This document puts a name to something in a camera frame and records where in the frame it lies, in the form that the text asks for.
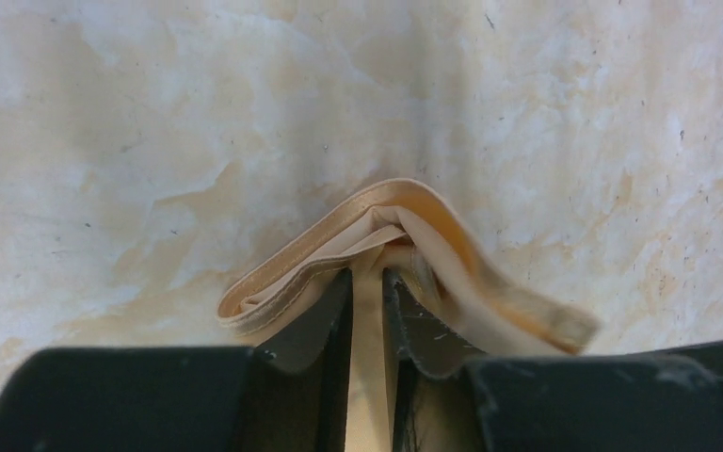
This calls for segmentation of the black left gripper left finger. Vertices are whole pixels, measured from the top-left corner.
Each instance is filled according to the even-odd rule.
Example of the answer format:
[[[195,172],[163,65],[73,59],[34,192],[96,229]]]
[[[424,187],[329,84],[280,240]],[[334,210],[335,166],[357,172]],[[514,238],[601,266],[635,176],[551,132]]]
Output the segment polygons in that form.
[[[258,347],[47,348],[0,395],[0,451],[341,451],[352,277]]]

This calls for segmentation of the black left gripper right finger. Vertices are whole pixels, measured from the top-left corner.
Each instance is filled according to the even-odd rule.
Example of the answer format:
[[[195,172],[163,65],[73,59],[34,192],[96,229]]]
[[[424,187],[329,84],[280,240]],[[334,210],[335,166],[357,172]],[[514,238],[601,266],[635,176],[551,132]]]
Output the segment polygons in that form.
[[[386,270],[398,378],[396,451],[723,451],[723,418],[630,410],[641,353],[504,357],[468,349]]]

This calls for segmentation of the orange cloth napkin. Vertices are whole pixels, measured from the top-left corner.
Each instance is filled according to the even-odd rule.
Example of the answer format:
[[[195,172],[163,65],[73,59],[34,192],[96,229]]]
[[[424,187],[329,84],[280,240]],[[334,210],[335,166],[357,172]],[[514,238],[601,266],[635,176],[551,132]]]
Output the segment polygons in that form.
[[[394,442],[394,365],[384,323],[386,270],[468,349],[496,356],[575,355],[599,329],[595,317],[521,287],[483,255],[456,212],[411,179],[369,186],[232,285],[217,315],[259,346],[314,307],[341,270],[353,278],[348,451]]]

